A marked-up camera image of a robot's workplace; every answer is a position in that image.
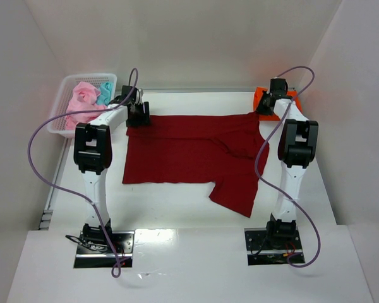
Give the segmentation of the dark red t shirt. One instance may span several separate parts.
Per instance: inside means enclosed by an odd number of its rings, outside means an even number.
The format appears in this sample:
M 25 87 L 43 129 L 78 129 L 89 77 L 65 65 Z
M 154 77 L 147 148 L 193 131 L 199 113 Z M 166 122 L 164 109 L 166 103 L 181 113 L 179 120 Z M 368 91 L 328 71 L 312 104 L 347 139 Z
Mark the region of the dark red t shirt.
M 126 132 L 123 184 L 212 182 L 210 200 L 251 216 L 269 153 L 257 113 L 150 120 Z

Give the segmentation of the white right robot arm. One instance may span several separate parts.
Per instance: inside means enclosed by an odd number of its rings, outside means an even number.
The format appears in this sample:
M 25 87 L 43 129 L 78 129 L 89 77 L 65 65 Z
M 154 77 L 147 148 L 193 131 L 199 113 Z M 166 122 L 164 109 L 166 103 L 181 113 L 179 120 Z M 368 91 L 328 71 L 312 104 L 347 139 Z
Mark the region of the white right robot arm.
M 267 222 L 266 242 L 278 249 L 295 241 L 297 234 L 296 205 L 299 190 L 308 165 L 315 158 L 318 123 L 303 115 L 292 96 L 287 81 L 272 78 L 267 91 L 262 92 L 256 112 L 277 116 L 282 132 L 277 149 L 282 173 L 275 208 Z

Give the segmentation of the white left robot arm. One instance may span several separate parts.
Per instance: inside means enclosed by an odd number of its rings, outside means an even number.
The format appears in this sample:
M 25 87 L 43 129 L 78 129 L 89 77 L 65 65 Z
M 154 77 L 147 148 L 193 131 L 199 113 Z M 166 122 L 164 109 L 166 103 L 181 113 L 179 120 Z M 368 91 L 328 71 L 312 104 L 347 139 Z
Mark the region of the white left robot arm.
M 137 87 L 124 85 L 121 94 L 111 100 L 105 112 L 75 128 L 73 160 L 82 174 L 85 197 L 90 205 L 80 239 L 91 250 L 115 248 L 105 188 L 107 170 L 112 162 L 111 133 L 124 122 L 127 126 L 150 124 L 149 104 L 141 97 L 142 92 Z

